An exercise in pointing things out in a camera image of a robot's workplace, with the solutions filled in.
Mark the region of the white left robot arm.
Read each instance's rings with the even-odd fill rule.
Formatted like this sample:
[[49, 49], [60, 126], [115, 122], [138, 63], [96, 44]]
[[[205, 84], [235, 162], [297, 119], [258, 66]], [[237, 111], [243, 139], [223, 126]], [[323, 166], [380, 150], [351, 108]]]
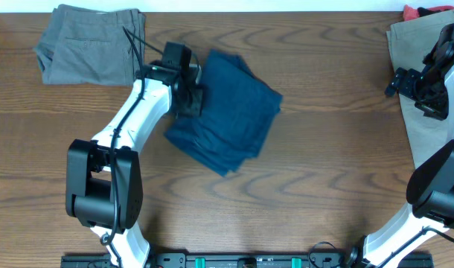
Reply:
[[139, 156], [163, 115], [198, 116], [202, 69], [187, 46], [169, 42], [162, 58], [142, 63], [115, 117], [67, 153], [65, 209], [88, 227], [105, 255], [64, 256], [62, 267], [147, 267], [150, 244], [138, 224], [143, 202]]

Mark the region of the navy blue shorts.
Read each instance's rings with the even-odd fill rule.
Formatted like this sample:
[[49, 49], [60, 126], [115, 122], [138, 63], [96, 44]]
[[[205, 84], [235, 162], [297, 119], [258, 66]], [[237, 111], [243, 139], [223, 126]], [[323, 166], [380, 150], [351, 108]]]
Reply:
[[178, 117], [165, 138], [215, 173], [237, 171], [258, 157], [283, 96], [252, 73], [236, 54], [211, 50], [200, 85], [199, 117]]

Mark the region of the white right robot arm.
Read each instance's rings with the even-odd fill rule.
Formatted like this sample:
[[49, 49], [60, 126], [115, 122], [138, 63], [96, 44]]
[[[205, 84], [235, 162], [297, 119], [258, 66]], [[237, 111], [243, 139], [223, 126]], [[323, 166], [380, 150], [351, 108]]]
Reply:
[[414, 102], [425, 115], [447, 121], [445, 145], [419, 166], [406, 189], [404, 206], [375, 233], [351, 250], [347, 267], [432, 267], [413, 250], [434, 235], [454, 243], [454, 23], [442, 28], [424, 57], [422, 71], [398, 68], [385, 90]]

